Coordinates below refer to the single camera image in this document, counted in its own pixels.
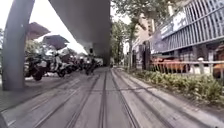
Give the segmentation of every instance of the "building facade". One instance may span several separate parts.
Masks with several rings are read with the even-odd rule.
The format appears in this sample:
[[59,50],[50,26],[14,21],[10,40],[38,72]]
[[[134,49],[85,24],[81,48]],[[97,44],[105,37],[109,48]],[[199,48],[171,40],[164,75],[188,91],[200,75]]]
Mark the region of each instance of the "building facade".
[[150,36],[153,34],[153,31],[155,31],[154,26],[154,20],[152,19],[146,19],[144,15],[141,15],[139,22],[145,26],[145,30],[142,29],[139,25],[137,25],[137,33],[135,36],[137,37],[136,40],[133,42],[133,54],[134,58],[136,59],[136,66],[141,67],[142,66],[142,51],[144,49],[144,42],[148,41]]
[[192,0],[155,31],[151,53],[192,61],[213,60],[224,41],[224,0]]

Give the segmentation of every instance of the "rail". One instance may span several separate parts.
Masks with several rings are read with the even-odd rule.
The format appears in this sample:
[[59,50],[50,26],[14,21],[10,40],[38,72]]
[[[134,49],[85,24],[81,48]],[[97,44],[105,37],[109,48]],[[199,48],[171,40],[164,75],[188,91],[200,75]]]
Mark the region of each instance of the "rail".
[[149,70],[192,77],[195,77],[195,75],[211,75],[216,79],[224,81],[224,61],[153,62],[150,64]]

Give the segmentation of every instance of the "tree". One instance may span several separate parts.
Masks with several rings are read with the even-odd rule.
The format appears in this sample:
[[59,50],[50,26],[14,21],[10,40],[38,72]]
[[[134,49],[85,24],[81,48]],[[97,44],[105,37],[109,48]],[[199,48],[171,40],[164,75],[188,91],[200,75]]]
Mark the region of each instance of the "tree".
[[127,15],[131,18],[129,25],[129,68],[131,68],[132,41],[136,25],[146,29],[139,21],[140,15],[143,14],[147,19],[152,18],[156,22],[162,22],[168,16],[168,2],[175,3],[176,1],[179,0],[112,0],[117,14]]
[[121,20],[112,23],[111,48],[115,63],[123,59],[123,43],[128,37],[128,25]]
[[41,49],[41,43],[33,40],[26,41],[25,52],[28,54],[38,53]]
[[4,31],[0,28],[0,45],[2,46],[3,43],[3,36],[4,36]]

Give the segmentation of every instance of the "shrub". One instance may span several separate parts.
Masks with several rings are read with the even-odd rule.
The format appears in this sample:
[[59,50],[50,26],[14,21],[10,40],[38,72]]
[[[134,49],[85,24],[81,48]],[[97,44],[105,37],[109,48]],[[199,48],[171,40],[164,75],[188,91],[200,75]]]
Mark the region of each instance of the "shrub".
[[145,81],[176,90],[193,99],[206,100],[209,103],[224,101],[222,99],[222,86],[212,76],[192,77],[142,70],[134,70],[131,73]]

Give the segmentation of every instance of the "sidewalk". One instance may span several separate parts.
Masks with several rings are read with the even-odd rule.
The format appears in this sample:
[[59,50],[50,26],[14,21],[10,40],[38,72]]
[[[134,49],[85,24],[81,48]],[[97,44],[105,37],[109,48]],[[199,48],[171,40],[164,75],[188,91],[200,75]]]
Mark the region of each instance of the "sidewalk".
[[33,79],[26,79],[26,88],[20,92],[2,91],[0,83],[0,111],[4,111],[8,108],[21,104],[35,96],[43,94],[44,92],[57,87],[69,79],[77,76],[78,73],[74,73],[66,78],[59,77],[44,77],[41,81],[36,82]]

